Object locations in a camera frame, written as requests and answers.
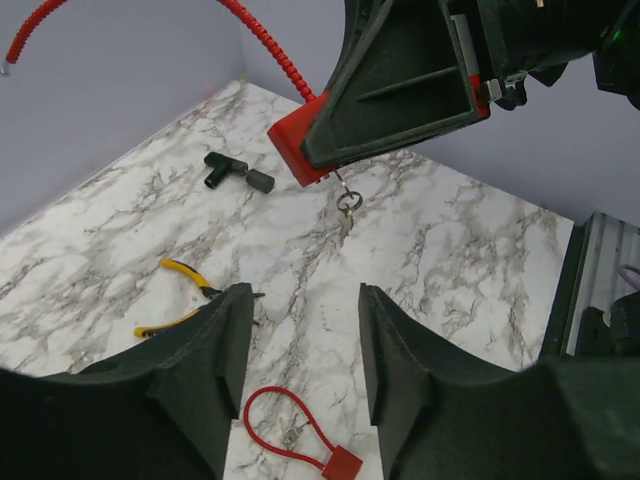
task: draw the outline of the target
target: red coiled cable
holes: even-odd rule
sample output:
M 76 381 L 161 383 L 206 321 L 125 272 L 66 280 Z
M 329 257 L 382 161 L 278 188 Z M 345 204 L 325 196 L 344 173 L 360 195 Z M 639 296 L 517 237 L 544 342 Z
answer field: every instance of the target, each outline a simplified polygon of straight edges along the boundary
M 53 13 L 58 7 L 67 3 L 67 0 L 47 0 L 25 20 L 18 30 L 16 37 L 13 39 L 13 43 L 9 48 L 9 52 L 7 53 L 6 61 L 11 65 L 15 65 L 20 58 L 20 54 L 22 53 L 22 49 L 24 48 L 27 40 L 33 33 L 33 31 L 40 25 L 40 23 L 47 18 L 49 15 Z
M 284 70 L 284 73 L 289 77 L 298 92 L 300 92 L 300 95 L 302 95 L 305 102 L 310 102 L 316 98 L 307 82 L 302 78 L 300 72 L 298 72 L 298 69 L 293 65 L 293 62 L 289 60 L 289 57 L 287 57 L 280 45 L 278 45 L 278 42 L 269 35 L 269 32 L 267 32 L 260 22 L 251 15 L 251 12 L 240 4 L 238 0 L 218 1 L 227 7 L 231 13 L 238 17 L 240 21 L 244 23 L 256 37 L 258 37 L 258 40 L 262 42 L 271 55 L 273 55 L 273 58 L 275 58 L 278 64 L 282 67 L 282 70 Z M 7 53 L 5 60 L 7 64 L 16 64 L 33 31 L 45 18 L 53 13 L 54 10 L 66 2 L 67 0 L 47 0 L 29 16 L 29 18 L 22 24 L 22 27 L 20 27 L 18 34 L 15 36 L 13 43 L 11 44 L 11 48 L 9 48 L 9 52 Z
M 322 430 L 320 430 L 320 426 L 318 425 L 318 422 L 316 421 L 315 418 L 313 418 L 313 415 L 311 415 L 311 412 L 309 411 L 307 406 L 304 403 L 302 403 L 302 400 L 300 400 L 300 398 L 295 393 L 290 392 L 286 388 L 282 388 L 282 387 L 275 387 L 275 386 L 273 386 L 273 387 L 264 387 L 264 388 L 261 388 L 260 390 L 256 391 L 253 395 L 251 395 L 251 397 L 249 397 L 249 400 L 247 400 L 247 403 L 244 406 L 244 412 L 243 412 L 243 416 L 242 416 L 242 419 L 244 421 L 244 426 L 247 429 L 247 433 L 249 433 L 249 436 L 253 439 L 254 442 L 256 442 L 258 445 L 260 445 L 265 450 L 270 451 L 271 453 L 275 453 L 277 455 L 282 455 L 283 457 L 287 457 L 287 458 L 293 458 L 295 460 L 301 460 L 303 462 L 307 462 L 307 463 L 313 465 L 314 467 L 316 467 L 319 470 L 324 470 L 325 465 L 322 464 L 321 462 L 319 462 L 318 460 L 316 460 L 315 458 L 311 458 L 311 457 L 309 457 L 307 455 L 302 455 L 300 453 L 290 452 L 289 450 L 285 450 L 283 448 L 278 448 L 278 447 L 274 447 L 273 445 L 269 445 L 267 442 L 265 442 L 263 439 L 261 439 L 258 436 L 258 434 L 255 432 L 255 430 L 251 426 L 251 423 L 249 422 L 249 409 L 251 408 L 251 405 L 253 404 L 253 402 L 260 395 L 262 395 L 264 393 L 268 393 L 268 392 L 280 393 L 282 395 L 286 395 L 291 400 L 296 402 L 296 404 L 300 407 L 300 409 L 304 412 L 304 414 L 309 419 L 309 423 L 311 424 L 313 429 L 316 431 L 316 433 L 318 434 L 320 439 L 324 442 L 324 444 L 327 446 L 327 448 L 329 450 L 331 450 L 331 453 L 333 453 L 336 450 L 336 447 L 334 447 L 333 444 L 329 441 L 329 439 L 324 435 L 324 433 L 322 433 Z

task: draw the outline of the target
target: gray wall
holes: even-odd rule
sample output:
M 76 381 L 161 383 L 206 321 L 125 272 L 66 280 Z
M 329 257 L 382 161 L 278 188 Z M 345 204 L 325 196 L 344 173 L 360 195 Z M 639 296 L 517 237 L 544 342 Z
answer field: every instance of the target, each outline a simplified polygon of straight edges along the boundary
M 40 0 L 0 4 L 2 57 Z M 213 0 L 69 2 L 0 78 L 0 234 L 243 71 Z
M 342 0 L 245 0 L 299 66 L 314 91 L 329 78 L 342 44 Z M 248 32 L 251 81 L 290 98 L 297 92 Z M 552 89 L 528 80 L 529 104 L 415 147 L 491 185 L 574 220 L 601 210 L 640 225 L 640 112 L 597 91 L 590 59 Z

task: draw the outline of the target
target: pliers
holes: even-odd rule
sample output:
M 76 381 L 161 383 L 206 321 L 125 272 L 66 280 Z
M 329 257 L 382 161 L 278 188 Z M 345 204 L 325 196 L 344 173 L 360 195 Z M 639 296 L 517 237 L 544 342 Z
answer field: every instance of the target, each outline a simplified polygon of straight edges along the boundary
M 170 258 L 163 258 L 160 260 L 160 266 L 167 268 L 169 270 L 175 270 L 176 272 L 180 272 L 191 279 L 193 283 L 200 289 L 200 292 L 207 300 L 211 301 L 215 299 L 219 294 L 222 293 L 222 290 L 217 290 L 211 286 L 211 284 L 204 278 L 197 270 L 191 268 L 189 265 L 185 265 L 182 262 L 178 262 L 176 260 L 171 260 Z M 253 298 L 264 297 L 264 293 L 254 293 Z M 133 332 L 134 335 L 138 338 L 149 338 L 157 335 L 158 333 L 162 333 L 166 330 L 169 330 L 171 327 L 178 325 L 179 323 L 184 322 L 185 320 L 193 317 L 196 313 L 198 313 L 202 308 L 206 305 L 202 305 L 201 307 L 196 308 L 193 312 L 185 315 L 184 317 L 176 320 L 175 322 L 167 323 L 166 325 L 161 325 L 159 327 L 138 327 Z

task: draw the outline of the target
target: red cable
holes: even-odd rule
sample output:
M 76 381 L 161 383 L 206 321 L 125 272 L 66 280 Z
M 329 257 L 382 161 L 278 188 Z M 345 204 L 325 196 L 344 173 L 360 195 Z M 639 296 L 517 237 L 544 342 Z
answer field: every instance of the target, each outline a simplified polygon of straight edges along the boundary
M 258 40 L 262 42 L 262 44 L 267 47 L 267 50 L 273 55 L 273 58 L 276 59 L 278 64 L 284 70 L 284 73 L 289 77 L 289 80 L 296 87 L 296 90 L 300 92 L 302 98 L 304 98 L 305 102 L 310 102 L 316 96 L 309 88 L 307 82 L 305 82 L 298 69 L 293 65 L 293 62 L 289 60 L 289 57 L 284 53 L 278 42 L 276 42 L 269 32 L 260 24 L 260 22 L 251 15 L 244 6 L 242 6 L 238 0 L 218 0 L 222 5 L 231 10 L 236 17 L 240 19 L 242 23 L 244 23 L 251 32 L 258 37 Z
M 222 5 L 227 7 L 231 13 L 240 19 L 251 32 L 258 37 L 258 40 L 267 47 L 267 50 L 273 55 L 278 64 L 284 70 L 284 73 L 289 77 L 293 85 L 296 87 L 305 102 L 313 100 L 315 95 L 309 88 L 307 82 L 302 78 L 298 69 L 293 65 L 293 62 L 289 60 L 289 57 L 284 53 L 278 42 L 276 42 L 269 32 L 260 24 L 260 22 L 251 15 L 238 0 L 218 0 Z M 27 40 L 33 33 L 33 31 L 40 25 L 40 23 L 47 18 L 54 10 L 66 3 L 67 0 L 47 0 L 40 5 L 29 18 L 22 24 L 18 34 L 15 36 L 11 48 L 7 53 L 6 62 L 15 65 L 20 58 L 20 54 L 27 43 Z
M 36 8 L 31 16 L 22 24 L 22 27 L 20 27 L 16 37 L 13 39 L 13 43 L 11 44 L 11 48 L 9 48 L 9 52 L 6 57 L 8 63 L 15 65 L 18 58 L 20 58 L 20 54 L 22 53 L 22 49 L 27 43 L 27 40 L 37 26 L 40 25 L 40 23 L 51 13 L 53 13 L 54 10 L 66 2 L 67 0 L 47 0 Z
M 249 436 L 253 439 L 254 442 L 256 442 L 258 445 L 260 445 L 265 450 L 268 450 L 268 451 L 270 451 L 272 453 L 275 453 L 277 455 L 281 455 L 283 457 L 293 458 L 294 460 L 301 460 L 303 462 L 310 463 L 311 465 L 313 465 L 317 469 L 324 470 L 325 465 L 323 465 L 321 462 L 319 462 L 315 458 L 311 458 L 311 457 L 308 457 L 307 455 L 302 455 L 300 453 L 290 452 L 289 450 L 284 450 L 282 448 L 278 448 L 278 447 L 274 447 L 273 445 L 269 445 L 267 442 L 265 442 L 263 439 L 261 439 L 258 436 L 258 434 L 255 432 L 255 430 L 251 426 L 251 423 L 249 422 L 249 409 L 251 408 L 251 405 L 256 400 L 256 398 L 258 398 L 263 393 L 269 393 L 269 392 L 280 393 L 282 395 L 286 395 L 291 400 L 296 402 L 298 404 L 298 406 L 300 407 L 300 409 L 304 412 L 304 414 L 309 419 L 309 423 L 311 424 L 313 429 L 316 431 L 316 433 L 318 434 L 320 439 L 324 442 L 324 444 L 327 446 L 327 448 L 329 450 L 331 450 L 331 453 L 333 453 L 334 450 L 336 449 L 336 447 L 333 446 L 333 444 L 324 435 L 324 433 L 322 433 L 322 430 L 320 430 L 320 426 L 318 425 L 318 422 L 316 422 L 316 419 L 313 418 L 313 415 L 311 415 L 311 412 L 309 411 L 307 406 L 304 403 L 302 403 L 302 400 L 300 400 L 300 398 L 295 393 L 290 392 L 286 388 L 282 388 L 282 387 L 264 387 L 264 388 L 261 388 L 260 390 L 258 390 L 257 392 L 255 392 L 253 395 L 251 395 L 251 397 L 249 397 L 249 400 L 247 400 L 247 404 L 244 406 L 244 412 L 243 412 L 244 426 L 246 427 L 247 432 L 249 433 Z

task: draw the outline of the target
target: marble table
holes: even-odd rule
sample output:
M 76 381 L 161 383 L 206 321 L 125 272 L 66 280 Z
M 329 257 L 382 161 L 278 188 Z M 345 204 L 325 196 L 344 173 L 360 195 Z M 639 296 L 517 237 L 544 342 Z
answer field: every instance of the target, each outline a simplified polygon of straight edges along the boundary
M 366 198 L 344 235 L 339 182 L 300 188 L 265 135 L 296 104 L 233 82 L 91 181 L 0 240 L 0 366 L 78 371 L 132 347 L 136 326 L 202 302 L 158 267 L 189 263 L 214 286 L 246 281 L 267 296 L 256 320 L 244 399 L 281 385 L 307 402 L 335 443 L 382 477 L 369 425 L 358 335 L 361 282 L 465 350 L 521 369 L 536 360 L 572 223 L 406 151 L 344 169 Z M 205 188 L 218 151 L 277 178 L 264 196 L 230 178 Z M 258 431 L 280 442 L 296 419 L 261 398 Z M 309 427 L 298 451 L 326 460 Z M 320 478 L 253 444 L 235 422 L 225 479 Z

